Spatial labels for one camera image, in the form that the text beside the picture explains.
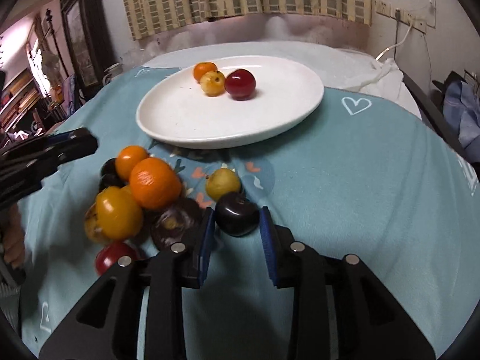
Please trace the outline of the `person's left hand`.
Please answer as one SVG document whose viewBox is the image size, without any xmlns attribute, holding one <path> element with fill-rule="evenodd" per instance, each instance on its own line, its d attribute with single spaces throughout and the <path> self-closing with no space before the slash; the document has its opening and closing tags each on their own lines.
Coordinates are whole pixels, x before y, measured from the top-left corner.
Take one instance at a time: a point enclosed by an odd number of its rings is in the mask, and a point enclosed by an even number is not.
<svg viewBox="0 0 480 360">
<path fill-rule="evenodd" d="M 24 231 L 21 226 L 21 215 L 18 205 L 8 210 L 7 226 L 3 237 L 4 260 L 13 269 L 22 267 L 25 260 Z"/>
</svg>

